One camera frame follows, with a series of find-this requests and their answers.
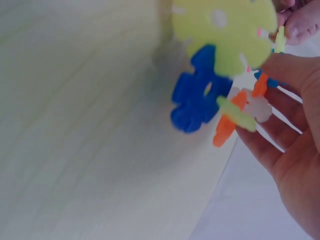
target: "toy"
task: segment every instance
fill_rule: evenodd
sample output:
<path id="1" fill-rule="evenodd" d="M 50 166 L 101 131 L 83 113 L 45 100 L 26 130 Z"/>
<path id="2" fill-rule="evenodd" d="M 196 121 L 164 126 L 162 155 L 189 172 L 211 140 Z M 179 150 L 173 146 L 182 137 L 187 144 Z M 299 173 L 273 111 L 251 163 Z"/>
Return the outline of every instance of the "toy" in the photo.
<path id="1" fill-rule="evenodd" d="M 224 144 L 237 125 L 254 132 L 255 120 L 265 122 L 272 114 L 264 98 L 271 81 L 258 71 L 253 91 L 240 90 L 232 87 L 231 76 L 245 70 L 251 72 L 251 67 L 260 67 L 269 57 L 272 43 L 262 32 L 273 32 L 277 27 L 272 2 L 173 0 L 173 4 L 175 36 L 188 43 L 187 53 L 195 68 L 194 73 L 183 72 L 174 88 L 173 125 L 193 133 L 220 111 L 222 116 L 213 138 L 217 147 Z M 280 35 L 277 42 L 283 43 Z"/>
<path id="2" fill-rule="evenodd" d="M 202 123 L 208 123 L 219 110 L 217 97 L 228 96 L 231 89 L 233 81 L 213 71 L 215 52 L 212 45 L 200 49 L 191 59 L 194 74 L 183 72 L 173 91 L 172 101 L 177 107 L 171 113 L 171 120 L 185 133 L 195 132 Z"/>
<path id="3" fill-rule="evenodd" d="M 241 74 L 247 67 L 241 55 L 252 68 L 258 68 L 270 55 L 271 42 L 257 35 L 260 29 L 273 32 L 277 28 L 270 0 L 174 0 L 173 5 L 175 37 L 190 41 L 190 57 L 207 44 L 215 45 L 217 75 Z"/>

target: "finger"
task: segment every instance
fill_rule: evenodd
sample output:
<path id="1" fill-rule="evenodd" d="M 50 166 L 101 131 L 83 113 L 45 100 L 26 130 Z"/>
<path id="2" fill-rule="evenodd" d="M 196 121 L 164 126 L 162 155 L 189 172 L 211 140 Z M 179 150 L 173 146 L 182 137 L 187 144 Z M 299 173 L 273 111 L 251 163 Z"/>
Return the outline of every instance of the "finger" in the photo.
<path id="1" fill-rule="evenodd" d="M 280 83 L 280 87 L 287 90 L 288 92 L 296 95 L 297 97 L 299 97 L 301 99 L 301 94 L 300 92 L 298 92 L 295 88 L 293 88 L 292 86 L 289 85 L 283 85 Z"/>
<path id="2" fill-rule="evenodd" d="M 301 132 L 309 125 L 305 116 L 303 105 L 277 88 L 268 88 L 265 98 L 269 104 L 282 113 L 292 125 Z"/>
<path id="3" fill-rule="evenodd" d="M 287 38 L 296 38 L 299 34 L 320 23 L 320 1 L 314 0 L 293 12 L 285 23 L 285 35 Z"/>
<path id="4" fill-rule="evenodd" d="M 290 9 L 287 9 L 282 13 L 277 13 L 276 16 L 278 19 L 278 27 L 284 26 L 291 14 L 292 11 Z"/>
<path id="5" fill-rule="evenodd" d="M 288 84 L 301 93 L 302 87 L 309 84 L 310 76 L 320 70 L 320 58 L 273 53 L 261 69 L 270 78 Z"/>
<path id="6" fill-rule="evenodd" d="M 274 165 L 282 156 L 282 152 L 261 136 L 258 131 L 249 132 L 239 127 L 236 128 L 236 131 L 255 158 L 269 173 L 273 174 Z"/>
<path id="7" fill-rule="evenodd" d="M 307 90 L 302 92 L 305 117 L 308 120 L 313 139 L 320 153 L 320 72 L 310 77 Z"/>
<path id="8" fill-rule="evenodd" d="M 295 0 L 272 0 L 277 13 L 282 12 L 295 5 Z"/>
<path id="9" fill-rule="evenodd" d="M 261 127 L 270 138 L 283 150 L 287 150 L 300 136 L 300 133 L 272 114 L 268 121 L 261 123 Z"/>

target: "flower-shaped plastic piece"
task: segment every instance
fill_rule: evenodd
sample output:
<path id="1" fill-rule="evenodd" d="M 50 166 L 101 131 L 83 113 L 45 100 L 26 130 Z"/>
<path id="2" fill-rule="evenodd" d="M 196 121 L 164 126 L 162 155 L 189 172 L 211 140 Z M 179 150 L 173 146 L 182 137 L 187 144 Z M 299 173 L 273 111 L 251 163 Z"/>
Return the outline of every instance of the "flower-shaped plastic piece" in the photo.
<path id="1" fill-rule="evenodd" d="M 181 74 L 172 95 L 178 105 L 171 113 L 174 126 L 185 132 L 197 131 L 202 123 L 208 123 L 218 112 L 218 96 L 228 96 L 233 81 L 215 74 L 213 45 L 201 48 L 191 59 L 194 74 Z"/>
<path id="2" fill-rule="evenodd" d="M 274 32 L 276 11 L 270 0 L 174 0 L 173 28 L 181 41 L 190 41 L 187 53 L 216 46 L 214 70 L 222 76 L 241 74 L 247 64 L 258 68 L 271 53 L 271 42 L 257 35 Z"/>
<path id="3" fill-rule="evenodd" d="M 242 111 L 247 104 L 247 94 L 244 91 L 238 90 L 238 88 L 233 87 L 229 95 L 235 95 L 234 97 L 232 97 L 231 103 L 239 107 L 240 111 Z M 218 148 L 222 147 L 222 145 L 228 140 L 235 129 L 236 124 L 230 120 L 227 114 L 223 114 L 215 130 L 215 136 L 212 141 L 213 145 Z"/>
<path id="4" fill-rule="evenodd" d="M 272 107 L 268 100 L 262 95 L 253 97 L 253 92 L 249 89 L 243 89 L 247 96 L 247 105 L 243 112 L 252 116 L 258 123 L 265 123 L 272 115 Z"/>

